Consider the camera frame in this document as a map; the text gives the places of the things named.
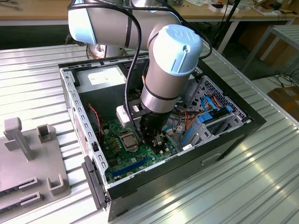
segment table leg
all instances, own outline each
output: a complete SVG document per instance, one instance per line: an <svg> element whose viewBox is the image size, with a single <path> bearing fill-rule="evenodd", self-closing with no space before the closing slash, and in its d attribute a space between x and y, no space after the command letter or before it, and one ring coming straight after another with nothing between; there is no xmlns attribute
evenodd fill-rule
<svg viewBox="0 0 299 224"><path fill-rule="evenodd" d="M246 63L244 64L243 68L241 69L241 72L244 73L244 71L247 69L247 67L252 62L252 59L254 56L258 53L260 48L262 47L263 43L268 39L269 35L271 33L271 27L268 27L262 38L258 41L257 45L253 48L252 52L246 59Z"/></svg>
<svg viewBox="0 0 299 224"><path fill-rule="evenodd" d="M221 42L219 48L217 49L217 51L218 51L219 53L222 54L222 52L224 51L224 49L225 49L225 47L226 47L226 45L227 45L229 39L232 37L232 35L233 35L235 29L237 28L238 24L239 24L239 21L234 21L234 22L232 22L232 24L229 26L228 31L226 32L226 34L225 34L225 36L224 36L224 38L223 38L223 40L222 40L222 42Z"/></svg>
<svg viewBox="0 0 299 224"><path fill-rule="evenodd" d="M286 22L286 25L291 25L293 22L294 22L294 20L289 20L288 22ZM279 41L279 38L275 37L275 39L272 41L272 43L269 45L269 47L266 49L266 51L260 57L261 61L265 60L265 58L272 51L272 49L275 47L275 45L278 43L278 41Z"/></svg>

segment aluminum workbench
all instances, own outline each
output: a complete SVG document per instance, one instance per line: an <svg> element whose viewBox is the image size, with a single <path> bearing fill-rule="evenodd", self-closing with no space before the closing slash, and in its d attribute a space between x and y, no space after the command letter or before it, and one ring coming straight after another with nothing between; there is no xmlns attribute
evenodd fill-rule
<svg viewBox="0 0 299 224"><path fill-rule="evenodd" d="M246 63L244 64L243 68L241 69L242 72L248 68L250 63L252 62L253 58L256 56L260 48L263 46L265 41L268 39L270 34L274 34L276 36L275 40L271 43L264 54L268 55L270 51L274 48L274 46L278 43L279 40L284 40L297 50L299 50L299 25L290 25L290 26L269 26L266 32L263 34L259 42L253 48L252 52L246 59Z"/></svg>
<svg viewBox="0 0 299 224"><path fill-rule="evenodd" d="M75 45L0 51L0 120L53 125L71 194L7 223L104 223L81 163L58 63L86 60ZM267 123L228 157L112 223L294 223L299 220L299 124L216 51L204 60Z"/></svg>

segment black cable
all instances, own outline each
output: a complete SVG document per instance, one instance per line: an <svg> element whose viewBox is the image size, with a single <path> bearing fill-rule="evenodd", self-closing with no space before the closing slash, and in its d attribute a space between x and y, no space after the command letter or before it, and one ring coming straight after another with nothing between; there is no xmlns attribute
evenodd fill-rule
<svg viewBox="0 0 299 224"><path fill-rule="evenodd" d="M168 5L166 2L162 1L162 0L156 0L157 2L165 5L166 7L135 7L135 6L123 6L123 5L117 5L115 3L112 3L112 2L109 2L109 1L106 1L106 0L95 0L96 2L98 2L99 4L102 3L102 4L109 4L109 5L114 5L114 6L118 6L118 7L122 7L122 8L126 8L126 9L131 9L131 10L136 10L136 11L164 11L164 12L170 12L170 13L173 13L175 16L178 17L179 20L181 20L181 23L194 30L195 33L197 35L199 35L203 40L205 40L208 45L209 45L209 52L204 55L204 56L201 56L199 57L199 60L202 60L204 58L207 58L211 55L212 51L213 51L213 47L212 47L212 44L210 42L210 40L207 38L207 36L202 33L201 31L199 31L198 29L196 29L195 27L193 27L190 23L188 23L178 12L177 10L175 10L172 6Z"/></svg>
<svg viewBox="0 0 299 224"><path fill-rule="evenodd" d="M181 137L182 137L183 134L184 133L181 133L181 135L179 136L179 142L181 143L181 145L183 145L182 140L181 140Z"/></svg>
<svg viewBox="0 0 299 224"><path fill-rule="evenodd" d="M144 65L144 68L143 68L143 71L142 71L142 76L146 77L146 73L147 73L147 71L149 69L149 65L150 65L150 60L148 60L146 62L146 64Z"/></svg>
<svg viewBox="0 0 299 224"><path fill-rule="evenodd" d="M134 123L134 119L133 119L132 114L131 114L131 109L129 107L129 102L128 102L128 87L129 87L129 82L130 82L130 78L131 78L131 73L133 71L133 68L135 66L135 63L137 61L138 54L139 54L139 51L140 51L140 46L141 46L141 27L140 27L140 24L139 24L138 20L131 13L129 13L126 10L126 8L127 9L133 9L133 10L141 10L141 11L152 11L152 10L154 10L154 11L168 11L168 12L171 12L171 13L175 14L182 21L183 25L185 25L186 27L188 27L190 29L193 29L196 34L198 34L202 39L204 39L209 44L209 48L210 48L209 53L207 55L205 55L205 56L199 57L199 60L207 58L208 56L211 55L211 53L213 51L212 44L210 43L209 39L201 31L193 28L185 19L182 18L182 16L173 7L171 7L167 3L164 3L164 2L162 2L160 0L157 0L157 1L160 2L160 3L162 3L163 5L167 6L168 8L138 7L138 9L137 9L136 7L119 6L119 5L116 5L115 3L104 1L104 0L96 0L96 1L98 1L98 2L97 3L74 4L75 1L72 0L71 3L70 3L70 5L68 6L68 10L75 10L75 9L81 9L81 8L107 8L107 9L112 9L112 10L119 11L119 12L125 14L126 16L128 16L134 22L134 24L137 27L137 32L138 32L137 48L136 48L136 51L135 51L135 54L134 54L133 61L131 63L129 72L128 72L127 81L126 81L126 85L125 85L125 109L126 109L126 111L128 113L128 117L130 119L130 122L131 122L131 124L132 124L132 126L133 126L133 128L134 128L134 130L136 132L136 134L138 136L140 136L140 134L138 132L138 129L137 129L137 126Z"/></svg>
<svg viewBox="0 0 299 224"><path fill-rule="evenodd" d="M125 109L127 111L127 114L128 114L128 117L129 117L129 120L131 122L131 125L132 125L133 129L135 130L137 136L140 137L138 128L137 128L137 126L134 122L134 119L132 117L132 113L131 113L131 109L130 109L130 105L129 105L129 98L128 98L129 83L130 83L132 71L133 71L135 63L137 61L139 51L140 51L140 47L141 47L142 36L141 36L140 24L139 24L138 20L135 18L135 16L133 16L131 13L129 13L126 9L124 9L122 7L119 7L119 6L112 5L112 4L82 3L82 4L73 4L73 5L68 6L68 10L75 10L75 9L81 9L81 8L107 8L107 9L116 10L116 11L118 11L120 13L123 13L126 16L128 16L133 21L133 23L135 24L135 26L137 28L137 47L136 47L136 51L135 51L131 66L130 66L129 71L128 71L127 81L126 81L126 85L125 85Z"/></svg>
<svg viewBox="0 0 299 224"><path fill-rule="evenodd" d="M299 69L295 69L294 71L292 71L292 73L290 74L290 76L292 77L294 75L294 72L298 71Z"/></svg>
<svg viewBox="0 0 299 224"><path fill-rule="evenodd" d="M280 11L282 13L282 15L284 15L285 21L286 21L286 13L283 11Z"/></svg>
<svg viewBox="0 0 299 224"><path fill-rule="evenodd" d="M105 45L105 53L104 53L104 58L106 58L106 55L107 55L107 45Z"/></svg>
<svg viewBox="0 0 299 224"><path fill-rule="evenodd" d="M278 82L275 82L275 81L272 81L271 79L269 79L269 77L274 77ZM295 81L295 79L291 76L291 75L288 75L288 74L281 74L278 70L275 71L275 74L273 75L268 75L266 76L266 78L271 81L272 83L284 88L286 86L292 86L293 84L298 86L299 84ZM289 82L289 83L283 83L280 79L284 79L285 81Z"/></svg>
<svg viewBox="0 0 299 224"><path fill-rule="evenodd" d="M173 128L173 129L177 129L177 127L181 124L181 118L178 118L178 123L175 125L175 127L173 126L173 123L174 123L174 121L177 119L177 117L175 118L175 119L173 119L173 121L172 121L172 124L171 124L171 127Z"/></svg>
<svg viewBox="0 0 299 224"><path fill-rule="evenodd" d="M86 45L86 57L87 57L88 59L90 59L90 57L89 57L89 55L88 55L88 45Z"/></svg>
<svg viewBox="0 0 299 224"><path fill-rule="evenodd" d="M224 31L228 29L228 27L229 27L229 21L230 21L230 19L232 18L233 14L234 14L234 12L235 12L235 9L237 8L237 6L238 6L238 4L240 3L240 1L241 1L241 0L235 0L235 3L234 3L234 5L233 5L233 8L232 8L232 10L229 12L228 17L226 18L225 23L224 23L224 25L222 26L222 29L221 29L221 31L220 31L220 34L215 38L215 41L214 41L214 43L213 43L213 46L216 46L216 44L218 43L218 41L219 41L219 39L221 38L221 36L222 36L222 34L224 33Z"/></svg>
<svg viewBox="0 0 299 224"><path fill-rule="evenodd" d="M177 12L177 10L175 10L172 6L170 6L169 4L167 4L166 2L164 2L162 0L156 0L156 1L159 2L159 3L161 3L161 4L163 4L163 5L165 5L165 6L167 6L169 9L171 9L170 12L174 13L182 21L182 23L183 23L184 26L186 26L186 27L194 30L197 35L199 35L202 39L204 39L208 43L209 48L210 48L209 52L206 55L199 57L199 60L202 60L202 59L205 59L205 58L209 57L211 55L212 51L213 51L213 47L212 47L212 44L211 44L210 40L207 38L207 36L204 33L202 33L201 31L199 31L198 29L196 29L195 27L193 27L190 23L188 23Z"/></svg>
<svg viewBox="0 0 299 224"><path fill-rule="evenodd" d="M215 44L215 43L214 43L215 38L219 35L219 30L220 30L220 27L221 27L221 25L222 25L222 23L223 23L223 21L224 21L224 18L225 18L225 15L226 15L227 10L228 10L228 3L226 4L226 9L225 9L223 18L222 18L222 20L221 20L221 23L220 23L220 25L219 25L219 27L218 27L216 33L215 33L215 36L214 36L214 38L213 38L213 41L212 41L212 44L213 44L213 45Z"/></svg>

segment wooden table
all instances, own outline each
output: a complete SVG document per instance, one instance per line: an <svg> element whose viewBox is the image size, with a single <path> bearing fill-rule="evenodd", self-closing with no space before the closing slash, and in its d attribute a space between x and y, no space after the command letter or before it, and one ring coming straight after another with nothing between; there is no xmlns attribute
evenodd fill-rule
<svg viewBox="0 0 299 224"><path fill-rule="evenodd" d="M67 21L67 6L70 0L17 0L19 7L22 10L0 6L0 26L29 26L29 25L66 25ZM182 7L175 7L175 9L190 22L208 22L221 21L222 13L214 13L208 9L206 5L196 6L189 2L184 2ZM277 16L263 16L253 9L248 11L240 10L235 14L224 39L222 40L218 51L223 52L230 37L235 31L237 25L241 21L278 21L287 20L287 25L293 23L296 15L290 14L287 17L282 15Z"/></svg>

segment colorful wires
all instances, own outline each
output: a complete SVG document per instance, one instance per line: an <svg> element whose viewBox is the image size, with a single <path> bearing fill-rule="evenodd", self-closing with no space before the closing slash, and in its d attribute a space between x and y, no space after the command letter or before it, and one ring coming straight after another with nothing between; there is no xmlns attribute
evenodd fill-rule
<svg viewBox="0 0 299 224"><path fill-rule="evenodd" d="M218 107L215 106L214 102L211 100L211 98L209 97L202 97L200 102L201 102L201 107L204 109L204 111L206 111L206 107L205 107L205 103L204 100L207 100L208 103L212 106L213 109L215 110L220 110Z"/></svg>
<svg viewBox="0 0 299 224"><path fill-rule="evenodd" d="M199 114L203 113L204 111L200 111L198 112L197 114L195 114L192 119L190 120L190 123L188 124L187 128L186 128L186 131L188 130L188 128L190 127L190 125L192 124L192 121L194 120L194 118L196 118L196 116L198 116Z"/></svg>
<svg viewBox="0 0 299 224"><path fill-rule="evenodd" d="M218 102L218 100L216 99L215 95L212 96L212 101L214 102L214 104L216 104L217 107L221 107L221 105Z"/></svg>
<svg viewBox="0 0 299 224"><path fill-rule="evenodd" d="M187 130L187 125L188 125L188 113L187 113L187 111L185 110L185 108L183 108L183 107L181 107L181 106L176 106L176 107L178 107L178 108L181 108L183 111L184 111L184 113L185 113L185 130Z"/></svg>
<svg viewBox="0 0 299 224"><path fill-rule="evenodd" d="M88 108L91 109L94 112L95 116L97 117L98 126L99 126L99 142L100 142L100 138L101 138L101 124L100 124L99 116L101 116L101 115L98 115L98 113L96 112L96 110L92 106L88 105Z"/></svg>

